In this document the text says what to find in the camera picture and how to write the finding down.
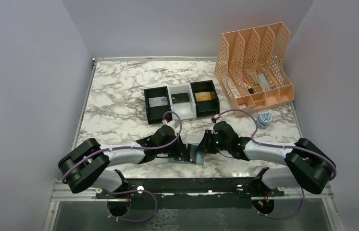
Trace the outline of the green card holder wallet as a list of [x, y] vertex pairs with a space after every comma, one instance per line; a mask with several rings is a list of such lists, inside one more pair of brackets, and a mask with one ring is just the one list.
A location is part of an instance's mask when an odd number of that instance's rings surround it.
[[168, 159], [168, 162], [174, 164], [203, 165], [206, 154], [199, 151], [195, 143], [186, 143], [185, 146], [189, 154], [171, 157]]

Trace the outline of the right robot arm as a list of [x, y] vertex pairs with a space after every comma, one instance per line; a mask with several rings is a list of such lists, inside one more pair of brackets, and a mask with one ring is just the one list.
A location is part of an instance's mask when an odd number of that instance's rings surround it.
[[227, 151], [238, 160], [280, 164], [280, 168], [265, 167], [255, 176], [251, 190], [260, 196], [279, 187], [301, 187], [312, 194], [320, 194], [336, 170], [331, 159], [308, 139], [288, 144], [262, 143], [238, 136], [225, 121], [205, 131], [197, 150], [208, 154]]

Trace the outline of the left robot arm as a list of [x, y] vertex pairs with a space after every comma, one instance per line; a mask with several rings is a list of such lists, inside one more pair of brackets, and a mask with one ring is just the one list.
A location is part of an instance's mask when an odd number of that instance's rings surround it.
[[72, 193], [80, 193], [89, 187], [99, 188], [122, 197], [129, 184], [118, 169], [108, 167], [122, 164], [143, 164], [156, 159], [159, 154], [180, 152], [182, 128], [163, 125], [153, 135], [137, 140], [128, 146], [101, 146], [90, 138], [63, 157], [58, 168], [63, 174], [62, 183]]

